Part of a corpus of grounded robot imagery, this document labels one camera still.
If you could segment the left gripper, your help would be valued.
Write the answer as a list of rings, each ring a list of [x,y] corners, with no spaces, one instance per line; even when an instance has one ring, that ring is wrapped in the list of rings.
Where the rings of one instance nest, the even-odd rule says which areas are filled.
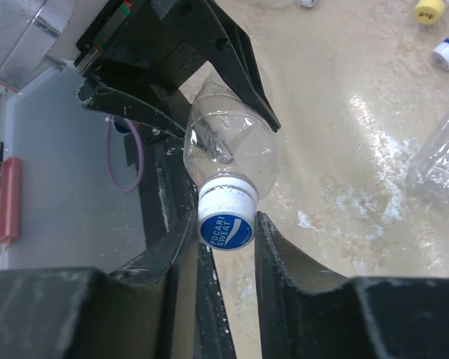
[[[277,132],[281,124],[264,93],[249,36],[215,1],[203,5],[207,57],[225,84]],[[76,48],[81,75],[111,79],[84,81],[76,93],[83,108],[184,137],[189,101],[177,88],[207,60],[159,20],[150,1],[106,2]]]

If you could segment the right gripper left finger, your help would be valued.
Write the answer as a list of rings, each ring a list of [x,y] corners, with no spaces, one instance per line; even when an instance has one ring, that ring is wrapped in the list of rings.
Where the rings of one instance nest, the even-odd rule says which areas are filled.
[[[194,212],[107,274],[0,271],[0,358],[234,358]]]

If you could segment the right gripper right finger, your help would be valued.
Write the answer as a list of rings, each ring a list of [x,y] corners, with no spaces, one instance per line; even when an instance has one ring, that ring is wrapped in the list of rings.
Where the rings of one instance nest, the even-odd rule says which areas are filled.
[[[344,277],[264,213],[254,260],[265,358],[449,358],[449,278]]]

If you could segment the white blue bottle cap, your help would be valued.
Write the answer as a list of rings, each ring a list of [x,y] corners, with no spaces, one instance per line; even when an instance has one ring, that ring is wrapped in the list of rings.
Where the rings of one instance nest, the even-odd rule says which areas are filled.
[[[247,177],[210,177],[198,194],[198,235],[207,246],[236,251],[255,236],[258,193]]]
[[[432,59],[443,70],[449,70],[449,38],[445,39],[434,48]]]

